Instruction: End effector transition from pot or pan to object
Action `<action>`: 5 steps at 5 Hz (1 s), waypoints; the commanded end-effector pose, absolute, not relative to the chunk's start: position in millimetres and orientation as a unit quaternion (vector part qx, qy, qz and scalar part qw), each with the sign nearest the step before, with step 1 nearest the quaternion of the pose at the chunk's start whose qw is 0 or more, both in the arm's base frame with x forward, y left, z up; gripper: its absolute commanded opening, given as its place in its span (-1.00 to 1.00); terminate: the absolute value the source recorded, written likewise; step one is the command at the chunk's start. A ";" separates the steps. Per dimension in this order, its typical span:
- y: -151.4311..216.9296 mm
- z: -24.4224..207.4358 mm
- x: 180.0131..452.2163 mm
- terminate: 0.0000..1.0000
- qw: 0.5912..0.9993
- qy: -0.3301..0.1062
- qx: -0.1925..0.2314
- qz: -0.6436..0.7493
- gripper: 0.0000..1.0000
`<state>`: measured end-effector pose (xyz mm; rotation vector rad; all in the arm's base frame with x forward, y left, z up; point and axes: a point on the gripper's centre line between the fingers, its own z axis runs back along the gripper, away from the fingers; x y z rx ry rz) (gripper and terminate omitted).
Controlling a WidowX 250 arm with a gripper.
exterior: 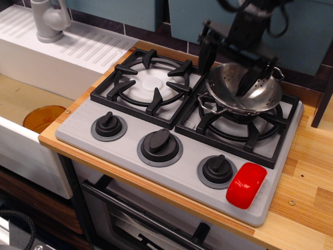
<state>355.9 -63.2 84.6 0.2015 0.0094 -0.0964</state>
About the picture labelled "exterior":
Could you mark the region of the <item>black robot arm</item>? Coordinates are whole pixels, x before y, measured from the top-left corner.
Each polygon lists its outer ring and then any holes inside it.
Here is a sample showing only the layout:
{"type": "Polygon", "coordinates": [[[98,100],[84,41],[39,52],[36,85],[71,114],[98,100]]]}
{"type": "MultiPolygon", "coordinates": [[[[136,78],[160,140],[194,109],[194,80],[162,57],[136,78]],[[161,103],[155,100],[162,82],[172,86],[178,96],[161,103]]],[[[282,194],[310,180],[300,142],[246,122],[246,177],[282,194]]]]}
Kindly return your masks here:
{"type": "Polygon", "coordinates": [[[258,80],[269,78],[279,56],[262,42],[262,36],[268,33],[279,38],[286,33],[286,29],[280,33],[271,32],[271,17],[277,7],[283,14],[285,26],[289,26],[286,4],[287,1],[238,1],[238,6],[233,6],[228,1],[219,1],[222,8],[236,16],[231,26],[210,19],[203,23],[198,37],[201,74],[207,73],[217,54],[222,53],[248,68],[240,80],[238,96],[244,96],[258,80]]]}

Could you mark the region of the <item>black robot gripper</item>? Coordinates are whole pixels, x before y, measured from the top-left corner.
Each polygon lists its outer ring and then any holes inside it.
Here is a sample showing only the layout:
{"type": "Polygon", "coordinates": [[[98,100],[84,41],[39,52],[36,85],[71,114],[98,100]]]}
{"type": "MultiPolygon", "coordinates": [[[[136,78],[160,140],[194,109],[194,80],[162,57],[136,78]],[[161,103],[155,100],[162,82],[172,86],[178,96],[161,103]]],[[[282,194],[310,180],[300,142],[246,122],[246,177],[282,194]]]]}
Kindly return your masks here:
{"type": "Polygon", "coordinates": [[[270,16],[260,17],[246,11],[238,12],[230,26],[205,20],[199,35],[200,74],[206,74],[221,53],[243,65],[253,64],[241,78],[238,96],[244,96],[258,80],[270,78],[279,56],[262,41],[269,20],[270,16]]]}

